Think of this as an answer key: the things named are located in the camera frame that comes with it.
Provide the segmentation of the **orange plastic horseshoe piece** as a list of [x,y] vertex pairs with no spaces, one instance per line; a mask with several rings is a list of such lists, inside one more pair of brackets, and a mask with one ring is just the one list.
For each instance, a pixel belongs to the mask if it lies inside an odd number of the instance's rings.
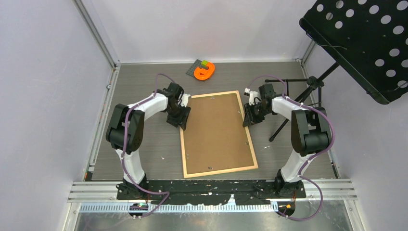
[[216,67],[213,63],[208,62],[208,68],[196,68],[196,70],[194,71],[194,77],[200,81],[207,80],[213,75],[213,73],[215,72],[215,68]]

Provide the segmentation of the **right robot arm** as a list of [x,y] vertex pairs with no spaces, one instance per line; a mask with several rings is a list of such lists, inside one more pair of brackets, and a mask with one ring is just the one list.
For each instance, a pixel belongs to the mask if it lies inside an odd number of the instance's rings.
[[273,190],[278,197],[289,197],[299,190],[303,173],[317,154],[332,144],[332,129],[323,108],[313,108],[296,102],[285,94],[277,94],[272,84],[264,84],[258,91],[245,88],[249,102],[244,105],[243,127],[265,120],[266,115],[279,114],[291,123],[293,151],[278,171]]

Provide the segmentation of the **black perforated music stand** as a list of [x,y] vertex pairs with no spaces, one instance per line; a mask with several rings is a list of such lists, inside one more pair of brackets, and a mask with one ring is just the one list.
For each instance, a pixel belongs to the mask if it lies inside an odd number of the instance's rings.
[[318,0],[300,27],[379,104],[408,92],[408,3]]

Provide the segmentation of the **aluminium rail frame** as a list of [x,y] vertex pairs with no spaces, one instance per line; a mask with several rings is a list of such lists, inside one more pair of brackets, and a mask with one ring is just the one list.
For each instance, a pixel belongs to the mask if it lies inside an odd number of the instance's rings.
[[304,181],[304,199],[265,205],[153,205],[118,200],[118,181],[75,182],[64,231],[364,231],[349,179]]

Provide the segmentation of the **grey building baseplate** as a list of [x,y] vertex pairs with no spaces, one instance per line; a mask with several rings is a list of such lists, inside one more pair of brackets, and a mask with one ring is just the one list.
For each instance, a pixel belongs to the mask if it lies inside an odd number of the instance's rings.
[[201,67],[202,66],[202,61],[197,59],[186,71],[186,74],[188,76],[194,77],[194,71],[196,70],[196,68]]

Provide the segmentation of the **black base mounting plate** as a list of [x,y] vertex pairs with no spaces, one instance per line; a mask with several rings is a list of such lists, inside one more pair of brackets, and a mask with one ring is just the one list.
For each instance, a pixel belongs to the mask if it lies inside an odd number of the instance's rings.
[[137,186],[116,185],[118,200],[150,201],[153,205],[225,205],[233,198],[239,205],[265,205],[269,199],[304,199],[303,183],[282,189],[271,180],[149,180]]

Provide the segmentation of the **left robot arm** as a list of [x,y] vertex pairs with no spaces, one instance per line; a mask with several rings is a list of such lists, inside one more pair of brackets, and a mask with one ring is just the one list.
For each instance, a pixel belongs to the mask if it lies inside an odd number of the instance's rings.
[[167,114],[166,122],[186,129],[191,108],[188,106],[190,95],[176,83],[167,88],[155,90],[147,98],[133,104],[117,104],[106,131],[106,140],[116,151],[123,169],[123,182],[117,185],[121,193],[142,199],[148,190],[146,173],[140,161],[140,146],[143,140],[145,121],[153,115]]

